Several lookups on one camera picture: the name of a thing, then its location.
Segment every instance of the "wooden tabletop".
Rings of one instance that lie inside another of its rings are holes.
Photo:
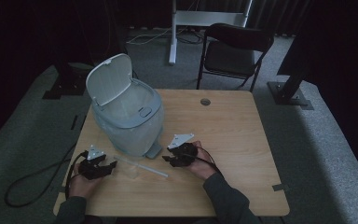
[[[231,187],[250,200],[256,216],[282,217],[289,206],[281,184],[269,143],[248,91],[158,90],[165,110],[162,152],[153,160],[139,163],[168,174],[156,175],[138,168],[138,176],[125,174],[124,162],[119,162],[113,174],[106,176],[89,199],[87,214],[101,217],[210,217],[215,216],[202,181],[183,168],[173,168],[162,155],[170,155],[166,146],[174,134],[193,133],[188,142],[200,140],[214,158]],[[207,98],[210,105],[202,105]],[[88,113],[74,152],[88,150],[90,145],[107,154],[113,161],[116,151],[105,133]],[[64,201],[60,193],[54,206],[58,213]]]

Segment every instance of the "hand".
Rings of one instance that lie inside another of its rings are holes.
[[[199,151],[197,157],[212,162],[211,157],[208,155],[208,153],[205,152],[204,149],[202,149],[200,141],[193,142],[193,145],[196,146]],[[211,165],[209,165],[205,161],[199,161],[197,159],[195,159],[190,165],[188,165],[186,169],[188,169],[191,173],[203,180],[208,179],[211,175],[216,173],[215,169]]]
[[[83,175],[79,175],[79,165],[79,163],[75,164],[74,167],[75,176],[71,180],[71,184],[69,187],[69,197],[78,196],[88,199],[91,196],[92,192],[101,183],[103,177],[88,180]]]

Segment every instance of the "gray carpet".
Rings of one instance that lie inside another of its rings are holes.
[[[183,38],[196,40],[194,36]],[[318,89],[307,82],[300,87],[314,110],[275,105],[269,92],[267,82],[287,79],[276,74],[291,43],[291,38],[276,37],[254,90],[278,172],[283,184],[289,187],[286,196],[291,212],[283,219],[288,224],[358,223],[358,162]],[[127,45],[138,78],[153,88],[195,89],[201,45],[179,42],[174,66],[168,65],[168,46],[169,40],[163,38],[144,45]],[[14,180],[59,161],[80,134],[90,98],[85,92],[83,96],[42,100],[56,77],[53,66],[41,74],[0,131],[0,223],[51,223],[54,220],[52,208],[67,163],[47,192],[29,206],[8,207],[4,194]],[[250,82],[238,89],[240,80],[206,75],[201,88],[246,91]],[[10,194],[10,200],[25,203],[32,199],[46,186],[53,171],[50,169],[20,183]],[[262,219],[265,223],[281,223],[276,217]],[[105,218],[104,222],[114,223],[114,219]]]

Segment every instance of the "white stick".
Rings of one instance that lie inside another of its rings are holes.
[[[145,166],[145,165],[142,165],[142,164],[133,162],[133,161],[129,161],[129,160],[127,160],[127,159],[121,158],[121,157],[116,156],[116,155],[114,155],[113,158],[116,159],[116,160],[118,160],[118,161],[124,161],[124,162],[126,162],[126,163],[131,164],[131,165],[138,166],[138,167],[140,167],[140,168],[142,168],[142,169],[145,169],[145,170],[147,170],[147,171],[150,171],[150,172],[152,172],[152,173],[155,173],[156,175],[162,175],[162,176],[164,176],[164,177],[168,177],[167,174],[162,173],[161,171],[155,170],[155,169],[153,169],[153,168],[151,168],[151,167],[148,167],[148,166]]]

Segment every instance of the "sleeve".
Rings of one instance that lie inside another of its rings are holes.
[[[232,188],[220,174],[211,175],[204,182],[203,187],[212,201],[220,223],[259,223],[257,217],[249,209],[248,198]]]
[[[84,221],[87,201],[82,197],[70,197],[60,206],[54,224],[78,224]]]

